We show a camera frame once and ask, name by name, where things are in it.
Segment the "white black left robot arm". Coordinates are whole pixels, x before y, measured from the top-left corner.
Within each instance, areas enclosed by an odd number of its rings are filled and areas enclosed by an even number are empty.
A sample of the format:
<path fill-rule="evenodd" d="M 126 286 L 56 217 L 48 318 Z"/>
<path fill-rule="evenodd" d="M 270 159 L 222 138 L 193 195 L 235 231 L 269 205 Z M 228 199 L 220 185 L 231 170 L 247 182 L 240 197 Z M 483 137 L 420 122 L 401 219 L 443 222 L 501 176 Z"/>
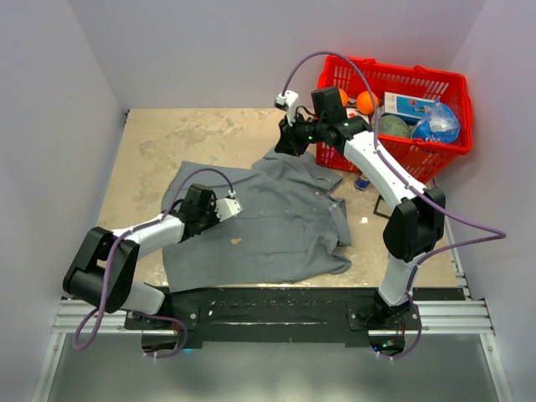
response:
<path fill-rule="evenodd" d="M 98 311 L 142 312 L 153 327 L 167 327 L 173 308 L 164 302 L 163 291 L 134 281 L 138 261 L 226 220 L 234 204 L 210 187 L 193 184 L 182 200 L 153 219 L 125 229 L 90 229 L 64 276 L 64 291 Z"/>

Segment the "grey button-up shirt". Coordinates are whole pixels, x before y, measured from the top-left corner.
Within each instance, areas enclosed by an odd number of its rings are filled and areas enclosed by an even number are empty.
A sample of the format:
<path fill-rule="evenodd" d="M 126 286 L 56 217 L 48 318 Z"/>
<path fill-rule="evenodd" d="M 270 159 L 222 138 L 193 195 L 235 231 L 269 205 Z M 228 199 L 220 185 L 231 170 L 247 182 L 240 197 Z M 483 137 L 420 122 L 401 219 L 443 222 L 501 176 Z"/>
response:
<path fill-rule="evenodd" d="M 163 249 L 170 290 L 290 283 L 347 271 L 352 263 L 340 252 L 352 244 L 346 204 L 332 196 L 341 182 L 340 175 L 317 165 L 310 152 L 293 157 L 268 151 L 250 169 L 216 167 L 212 172 L 183 162 L 163 196 L 164 208 L 174 196 L 184 197 L 181 184 L 200 183 L 219 198 L 234 189 L 243 210 Z M 242 241 L 233 245 L 233 238 Z"/>

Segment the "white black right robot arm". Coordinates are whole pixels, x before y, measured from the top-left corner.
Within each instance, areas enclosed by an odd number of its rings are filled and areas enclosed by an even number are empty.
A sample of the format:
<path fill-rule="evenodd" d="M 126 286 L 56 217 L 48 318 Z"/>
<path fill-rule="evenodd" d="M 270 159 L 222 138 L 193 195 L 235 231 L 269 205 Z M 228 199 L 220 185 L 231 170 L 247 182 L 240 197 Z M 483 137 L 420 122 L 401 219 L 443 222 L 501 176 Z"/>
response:
<path fill-rule="evenodd" d="M 298 111 L 296 92 L 276 96 L 275 107 L 286 115 L 279 123 L 275 150 L 301 156 L 309 145 L 323 143 L 358 167 L 379 191 L 390 211 L 383 232 L 389 259 L 373 304 L 362 319 L 370 327 L 393 328 L 410 309 L 420 258 L 435 248 L 444 233 L 444 216 L 429 203 L 445 206 L 446 197 L 414 179 L 374 142 L 373 128 L 361 116 L 348 115 L 338 88 L 314 90 L 312 100 L 315 113 L 306 118 Z"/>

